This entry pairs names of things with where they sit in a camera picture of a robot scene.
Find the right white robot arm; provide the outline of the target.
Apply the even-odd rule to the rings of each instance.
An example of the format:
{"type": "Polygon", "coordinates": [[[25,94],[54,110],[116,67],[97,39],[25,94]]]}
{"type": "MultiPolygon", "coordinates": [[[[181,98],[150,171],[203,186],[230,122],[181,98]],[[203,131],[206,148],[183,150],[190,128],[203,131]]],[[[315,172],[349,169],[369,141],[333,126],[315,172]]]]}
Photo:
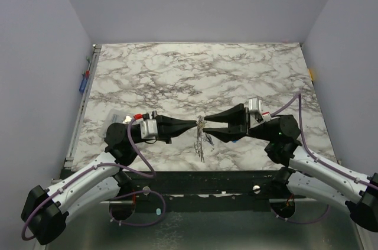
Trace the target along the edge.
{"type": "Polygon", "coordinates": [[[204,119],[227,124],[225,128],[204,129],[222,142],[243,137],[268,142],[265,153],[282,165],[283,177],[271,183],[275,196],[290,193],[324,202],[347,212],[362,228],[377,232],[377,174],[353,171],[311,151],[298,139],[302,123],[293,115],[276,116],[239,104],[204,119]]]}

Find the steel key organizer plate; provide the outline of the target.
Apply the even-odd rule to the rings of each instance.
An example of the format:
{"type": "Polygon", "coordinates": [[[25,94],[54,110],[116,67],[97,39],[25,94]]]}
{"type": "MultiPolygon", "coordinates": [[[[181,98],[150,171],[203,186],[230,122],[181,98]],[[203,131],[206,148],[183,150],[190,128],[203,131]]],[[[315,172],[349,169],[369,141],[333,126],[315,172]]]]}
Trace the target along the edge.
{"type": "Polygon", "coordinates": [[[207,121],[204,120],[202,116],[198,116],[197,119],[197,135],[196,135],[196,140],[194,142],[194,150],[195,153],[198,155],[200,161],[202,163],[205,162],[204,159],[204,150],[203,150],[203,142],[207,142],[210,144],[211,149],[214,150],[214,142],[212,140],[212,137],[210,134],[207,134],[204,132],[204,128],[206,127],[207,121]]]}

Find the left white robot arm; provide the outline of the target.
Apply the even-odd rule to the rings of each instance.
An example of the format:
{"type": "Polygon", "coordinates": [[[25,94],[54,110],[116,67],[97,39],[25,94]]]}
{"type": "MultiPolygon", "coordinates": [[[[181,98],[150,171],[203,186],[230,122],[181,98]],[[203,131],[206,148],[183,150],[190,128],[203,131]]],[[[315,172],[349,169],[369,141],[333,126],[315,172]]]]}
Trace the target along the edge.
{"type": "Polygon", "coordinates": [[[156,171],[141,154],[138,143],[152,140],[166,144],[197,125],[157,114],[137,114],[129,122],[115,122],[106,130],[105,150],[81,170],[44,189],[40,185],[27,195],[21,219],[21,238],[46,245],[65,230],[79,211],[101,201],[129,196],[131,186],[126,170],[145,178],[156,171]]]}

